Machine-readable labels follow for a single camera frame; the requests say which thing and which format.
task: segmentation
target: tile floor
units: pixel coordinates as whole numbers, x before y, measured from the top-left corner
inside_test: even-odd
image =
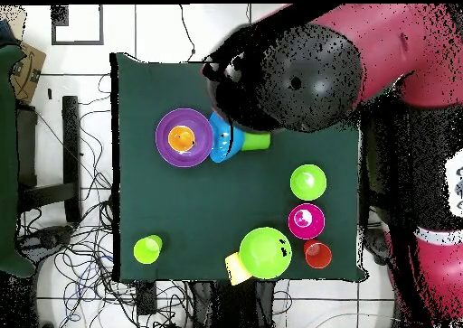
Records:
[[[283,4],[252,4],[252,21],[283,6]],[[191,43],[185,34],[178,5],[104,5],[103,6],[103,45],[52,45],[51,15],[49,6],[25,6],[27,20],[24,41],[47,53],[43,66],[43,75],[33,97],[33,106],[62,139],[61,97],[76,95],[80,102],[80,116],[88,114],[82,120],[82,127],[96,137],[102,144],[98,168],[112,182],[110,102],[106,97],[110,91],[109,53],[127,52],[141,61],[179,62],[186,61],[191,54]],[[99,14],[96,5],[70,5],[70,24],[58,27],[58,41],[90,41],[98,39]],[[184,21],[195,45],[193,61],[205,57],[218,41],[235,26],[246,23],[247,5],[184,5]],[[48,97],[52,90],[52,99]],[[82,162],[88,169],[93,166],[93,155],[89,145],[99,153],[97,141],[86,134],[81,143]],[[36,171],[40,185],[62,182],[62,149],[56,137],[39,119],[37,125]],[[89,190],[92,178],[83,168],[82,198],[84,210],[109,197],[109,190],[101,186]],[[26,214],[26,221],[32,220],[37,211]],[[82,224],[87,230],[98,224],[98,214],[92,213]],[[43,207],[42,217],[34,223],[38,228],[64,224],[62,203]],[[104,238],[104,245],[112,250],[110,236]],[[81,257],[72,256],[73,263],[79,263]],[[274,321],[277,328],[389,328],[393,309],[393,292],[385,267],[374,264],[368,252],[363,253],[363,265],[370,277],[360,284],[342,281],[280,281],[276,291],[286,290],[292,296],[292,306],[283,293],[275,294]],[[66,265],[66,257],[48,258],[43,264],[38,285],[38,308],[42,321],[51,321],[60,325],[66,318],[63,294],[72,308],[77,294],[73,286],[68,286],[70,278],[76,276]],[[170,284],[160,283],[159,287],[168,288]],[[168,306],[173,291],[170,289],[161,295]],[[90,328],[104,305],[100,300],[91,300],[89,293],[86,302],[82,302],[72,323],[65,328]],[[100,313],[98,322],[91,328],[135,328],[127,319],[120,305],[107,303]],[[133,307],[127,306],[126,313],[131,314]],[[185,313],[176,307],[175,320],[184,323]],[[162,315],[150,317],[163,322]]]

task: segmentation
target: red cup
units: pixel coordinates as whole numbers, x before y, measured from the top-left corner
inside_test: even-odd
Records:
[[[306,262],[312,268],[325,268],[331,262],[331,250],[326,244],[311,239],[304,244]]]

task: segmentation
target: purple bowl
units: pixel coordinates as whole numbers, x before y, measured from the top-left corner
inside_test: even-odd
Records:
[[[170,131],[187,126],[194,132],[194,145],[185,152],[174,150],[168,143]],[[213,129],[207,118],[191,108],[178,108],[167,113],[156,128],[156,147],[159,154],[175,167],[193,167],[206,159],[213,148]]]

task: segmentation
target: table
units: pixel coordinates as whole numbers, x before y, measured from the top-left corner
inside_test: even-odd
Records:
[[[176,108],[211,115],[201,65],[143,63],[114,53],[110,61],[119,280],[225,280],[224,259],[238,251],[249,231],[263,226],[282,231],[293,249],[289,268],[277,279],[364,279],[356,265],[356,128],[285,130],[272,135],[268,150],[175,168],[156,150],[156,126]],[[304,241],[287,225],[289,212],[302,202],[289,189],[289,177],[301,164],[319,165],[328,181],[326,192],[313,201],[326,215],[319,239],[333,252],[331,265],[322,270],[307,265]],[[133,247],[151,234],[163,239],[161,256],[142,265]]]

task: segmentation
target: white floor tile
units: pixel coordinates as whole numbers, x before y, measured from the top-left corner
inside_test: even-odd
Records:
[[[49,99],[48,89],[52,91],[52,99]],[[96,137],[102,143],[102,154],[99,159],[97,169],[103,173],[112,183],[112,134],[110,100],[107,98],[110,92],[110,76],[42,76],[37,85],[33,96],[32,105],[43,117],[44,121],[52,128],[52,131],[59,138],[53,135],[50,128],[46,126],[39,117],[36,128],[36,147],[35,147],[35,170],[37,174],[37,184],[47,185],[62,183],[62,97],[77,96],[82,104],[80,105],[81,127],[91,136]],[[93,149],[96,158],[99,157],[101,147],[91,136],[80,131],[80,136]],[[90,187],[93,180],[94,157],[90,146],[84,141],[80,141],[80,162],[84,167],[80,167],[81,187]]]
[[[104,74],[110,70],[111,52],[135,52],[134,5],[103,5],[104,45],[52,45],[50,6],[25,5],[24,9],[27,12],[24,41],[47,54],[43,74]],[[97,11],[91,6],[81,9],[85,14],[76,10],[79,7],[70,5],[70,26],[58,29],[57,40],[58,36],[92,40],[91,28],[95,26]]]
[[[361,301],[358,328],[391,328],[393,313],[393,301]]]
[[[363,262],[364,269],[370,276],[360,283],[360,299],[393,299],[394,292],[387,275],[387,266],[374,263],[373,255],[365,249]]]
[[[288,280],[279,280],[275,285],[275,292],[286,291]],[[291,280],[289,294],[293,298],[311,299],[356,299],[357,284],[342,280]],[[284,298],[284,293],[277,293],[275,297]]]
[[[246,4],[183,5],[194,43],[191,61],[201,61],[238,25],[247,23]],[[179,5],[137,5],[137,58],[145,62],[187,61],[192,53]]]
[[[284,301],[274,301],[273,313],[284,307]],[[356,328],[356,312],[356,301],[294,300],[288,311],[274,315],[273,321],[276,328]]]
[[[276,10],[287,4],[252,4],[251,5],[251,19],[256,22],[266,15],[273,14]]]
[[[86,195],[86,191],[82,190],[82,195]],[[84,214],[90,207],[94,204],[99,203],[100,201],[105,201],[110,195],[109,190],[92,190],[90,192],[89,198],[82,203],[82,213]],[[65,225],[66,219],[64,214],[64,208],[61,209],[61,212],[58,211],[50,211],[46,210],[46,207],[43,207],[43,216],[37,221],[36,225],[37,228],[42,229],[48,226],[58,226],[58,225]],[[27,214],[26,220],[29,221],[29,213]],[[90,212],[89,215],[84,219],[81,223],[81,228],[78,229],[75,234],[81,234],[82,232],[91,231],[93,226],[99,225],[99,210],[98,208],[94,211]],[[108,235],[103,238],[105,235],[104,232],[99,234],[99,240],[101,241],[101,246],[109,251],[112,251],[112,235]],[[94,245],[91,244],[94,241],[95,232],[91,233],[90,235],[79,235],[73,237],[71,239],[71,243],[76,243],[77,241],[83,241],[85,239],[86,244],[85,246],[76,246],[76,251],[79,251],[81,254],[88,254],[90,253],[90,248],[94,248]],[[43,263],[41,268],[38,284],[37,284],[37,296],[38,297],[77,297],[78,295],[75,294],[75,285],[72,284],[71,286],[67,285],[72,281],[78,280],[75,273],[72,271],[72,268],[68,265],[72,263],[74,266],[81,264],[81,266],[76,268],[76,272],[82,275],[85,269],[89,266],[90,257],[88,256],[79,256],[77,254],[72,254],[67,252],[64,256],[61,252],[58,253],[58,256],[49,257]]]
[[[81,307],[77,307],[76,314],[63,328],[136,328],[128,320],[119,303],[105,304],[104,307],[103,305],[99,300],[82,302]],[[70,309],[74,306],[75,302],[68,303]],[[69,311],[66,313],[64,302],[59,299],[38,299],[37,308],[40,322],[52,322],[55,328],[59,328],[61,322],[71,314]],[[101,308],[103,311],[99,319],[95,318]],[[124,309],[130,318],[133,317],[136,320],[136,313],[133,312],[132,306],[124,305]]]

